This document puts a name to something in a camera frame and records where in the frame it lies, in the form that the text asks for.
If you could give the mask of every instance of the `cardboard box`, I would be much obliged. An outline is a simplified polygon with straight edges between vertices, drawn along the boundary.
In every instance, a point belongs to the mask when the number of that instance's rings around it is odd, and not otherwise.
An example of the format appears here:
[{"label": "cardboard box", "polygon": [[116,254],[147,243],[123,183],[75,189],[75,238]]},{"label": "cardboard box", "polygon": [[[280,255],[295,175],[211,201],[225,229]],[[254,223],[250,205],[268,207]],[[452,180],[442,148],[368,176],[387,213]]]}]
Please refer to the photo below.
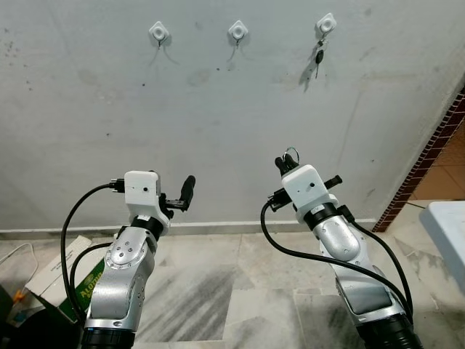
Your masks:
[{"label": "cardboard box", "polygon": [[[68,275],[77,256],[91,245],[91,240],[83,236],[78,236],[77,239],[66,248]],[[76,269],[76,294],[79,303],[84,309],[89,307],[94,286],[102,275],[104,267],[103,256],[105,252],[106,249],[96,249],[88,253],[79,262],[79,266]],[[53,316],[65,318],[72,324],[76,323],[76,317],[71,309],[70,301],[66,297],[61,272],[60,255],[56,256],[56,258],[42,269],[40,273],[37,273],[32,280],[26,284],[26,288]]]}]

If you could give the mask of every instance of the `wall scratch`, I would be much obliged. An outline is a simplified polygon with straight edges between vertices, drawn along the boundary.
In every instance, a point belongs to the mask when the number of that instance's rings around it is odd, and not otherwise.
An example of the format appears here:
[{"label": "wall scratch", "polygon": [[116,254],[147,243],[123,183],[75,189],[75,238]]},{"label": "wall scratch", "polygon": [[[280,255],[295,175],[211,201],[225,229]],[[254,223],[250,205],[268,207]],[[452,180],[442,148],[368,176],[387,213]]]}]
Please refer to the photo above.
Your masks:
[{"label": "wall scratch", "polygon": [[62,26],[62,23],[61,23],[60,19],[53,12],[52,7],[50,6],[50,4],[49,4],[49,2],[47,0],[42,0],[42,2],[44,3],[44,5],[45,5],[45,7],[47,9],[47,12],[50,14],[50,17],[51,17],[52,22],[53,22],[53,26],[55,27],[55,29],[57,29],[58,36],[62,40],[63,46],[65,48],[65,51],[66,51],[67,55],[68,55],[68,58],[71,61],[71,64],[73,65],[75,70],[77,70],[78,65],[76,64],[76,61],[74,60],[73,53],[71,52],[71,48],[70,48],[70,46],[68,44],[68,40],[66,39],[66,35],[65,35],[64,30],[63,30],[63,26]]},{"label": "wall scratch", "polygon": [[349,124],[347,125],[346,132],[344,133],[344,141],[342,142],[341,153],[339,153],[339,157],[337,159],[337,166],[336,166],[336,173],[339,173],[339,168],[342,162],[342,156],[344,155],[344,150],[346,148],[347,139],[349,138],[349,131],[352,126],[352,122],[354,121],[355,114],[357,113],[358,103],[362,97],[363,91],[358,92],[357,100],[355,101],[354,109],[352,110],[352,114],[350,115]]}]

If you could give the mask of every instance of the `gray wall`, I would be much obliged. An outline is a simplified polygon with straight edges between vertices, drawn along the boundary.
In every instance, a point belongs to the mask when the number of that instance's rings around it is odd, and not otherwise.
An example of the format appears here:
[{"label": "gray wall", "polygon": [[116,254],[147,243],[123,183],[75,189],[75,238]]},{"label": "gray wall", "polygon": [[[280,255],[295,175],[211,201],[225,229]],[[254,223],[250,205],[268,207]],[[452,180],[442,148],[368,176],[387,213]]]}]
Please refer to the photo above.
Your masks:
[{"label": "gray wall", "polygon": [[[339,25],[306,87],[327,12]],[[177,222],[257,220],[289,145],[376,219],[463,76],[464,18],[462,0],[0,0],[0,229],[59,227],[131,169],[171,197],[197,177]],[[230,59],[237,19],[250,37]],[[156,20],[172,42],[155,56]],[[74,225],[126,218],[100,193]]]}]

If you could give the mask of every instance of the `black cable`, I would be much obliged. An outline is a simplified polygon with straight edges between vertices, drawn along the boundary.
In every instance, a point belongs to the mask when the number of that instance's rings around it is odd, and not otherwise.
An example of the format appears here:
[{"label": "black cable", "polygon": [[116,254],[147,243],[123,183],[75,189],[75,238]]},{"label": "black cable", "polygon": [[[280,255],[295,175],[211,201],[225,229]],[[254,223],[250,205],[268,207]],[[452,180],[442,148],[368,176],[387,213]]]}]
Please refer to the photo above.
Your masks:
[{"label": "black cable", "polygon": [[78,298],[76,296],[76,293],[74,291],[71,291],[70,289],[70,281],[68,278],[68,269],[66,267],[66,232],[68,229],[68,226],[70,224],[71,218],[73,215],[76,213],[76,210],[80,207],[80,205],[87,199],[89,198],[93,193],[96,193],[99,190],[106,189],[106,188],[111,188],[111,184],[104,184],[104,185],[99,185],[98,187],[92,189],[88,193],[84,194],[82,198],[79,199],[78,202],[74,205],[74,207],[71,209],[70,213],[66,217],[65,223],[63,224],[63,228],[61,230],[61,239],[60,239],[60,256],[61,256],[61,272],[63,276],[63,283],[65,285],[65,291],[66,291],[66,296],[70,300],[71,303],[71,309],[73,310],[74,314],[76,315],[76,318],[78,319],[78,322],[80,324],[84,323],[84,317],[81,316],[79,313],[79,304],[78,304]]},{"label": "black cable", "polygon": [[395,265],[395,268],[397,269],[397,272],[399,273],[400,281],[402,282],[402,286],[404,288],[404,293],[405,293],[405,298],[407,298],[407,304],[410,309],[410,312],[413,315],[413,301],[412,301],[412,294],[410,292],[410,287],[408,287],[408,282],[407,278],[405,277],[404,270],[402,269],[402,266],[399,263],[399,260],[395,257],[394,252],[391,250],[387,244],[381,240],[381,238],[369,230],[366,230],[364,227],[360,226],[356,222],[351,222],[351,224],[356,227],[358,230],[360,230],[362,233],[364,233],[367,236],[370,236],[374,241],[376,241],[378,244],[380,244],[384,250],[386,250],[387,254],[391,257],[392,262]]},{"label": "black cable", "polygon": [[362,273],[364,275],[370,276],[371,278],[374,278],[375,280],[381,282],[382,284],[386,285],[389,287],[397,296],[399,299],[400,303],[402,304],[404,311],[406,313],[406,316],[408,320],[413,324],[413,317],[410,308],[408,307],[407,301],[405,300],[404,295],[402,292],[389,280],[386,278],[383,278],[377,273],[374,273],[373,271],[367,270],[365,268],[358,267],[356,265],[347,263],[347,262],[342,262],[341,260],[336,260],[333,258],[329,257],[323,257],[319,256],[317,254],[310,254],[310,253],[304,253],[304,252],[298,252],[294,251],[291,249],[287,249],[285,247],[282,247],[280,244],[278,244],[275,240],[272,239],[270,233],[268,233],[268,229],[265,223],[265,214],[267,212],[267,209],[271,206],[271,203],[267,201],[265,205],[262,208],[262,212],[260,213],[260,224],[262,226],[263,234],[267,238],[270,244],[272,244],[273,247],[275,247],[277,250],[281,251],[282,253],[288,254],[293,257],[298,257],[298,258],[304,258],[307,260],[316,260],[318,262],[326,262],[334,265],[339,265],[340,267],[345,267],[348,269],[352,269],[354,271],[357,271],[359,273]]},{"label": "black cable", "polygon": [[412,204],[411,202],[406,202],[407,205],[412,205],[412,206],[415,206],[415,207],[418,207],[419,209],[426,209],[425,206],[420,206],[420,205],[417,205],[417,204]]},{"label": "black cable", "polygon": [[[95,246],[90,246],[86,248],[83,252],[81,252],[77,258],[74,260],[73,265],[71,266],[71,272],[70,272],[70,288],[73,291],[74,295],[76,296],[76,286],[75,286],[75,274],[76,274],[76,269],[78,268],[79,262],[82,260],[82,258],[88,254],[89,252],[94,251],[95,249],[101,249],[103,247],[109,247],[111,245],[111,242],[105,242],[104,244],[98,244]],[[85,314],[85,309],[81,307],[79,304],[79,301],[76,298],[76,306],[78,308],[78,311],[80,312],[81,316],[84,318],[86,316]]]}]

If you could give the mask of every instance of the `key ring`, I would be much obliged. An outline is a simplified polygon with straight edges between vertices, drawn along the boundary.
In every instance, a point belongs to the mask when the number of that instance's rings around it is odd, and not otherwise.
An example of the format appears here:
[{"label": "key ring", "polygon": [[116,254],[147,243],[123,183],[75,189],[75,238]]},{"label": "key ring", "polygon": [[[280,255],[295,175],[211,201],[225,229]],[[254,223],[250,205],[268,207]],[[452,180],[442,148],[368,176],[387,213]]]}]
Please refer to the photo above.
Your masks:
[{"label": "key ring", "polygon": [[288,154],[292,159],[294,159],[294,158],[292,157],[292,155],[289,154],[289,151],[295,151],[295,152],[296,152],[296,155],[297,155],[297,161],[296,161],[296,163],[299,164],[299,163],[300,163],[300,156],[299,156],[299,152],[297,151],[297,149],[295,149],[295,147],[289,147],[289,148],[286,149],[286,151],[285,151],[284,154],[283,154],[283,160],[285,160],[284,157],[286,156],[286,154]]}]

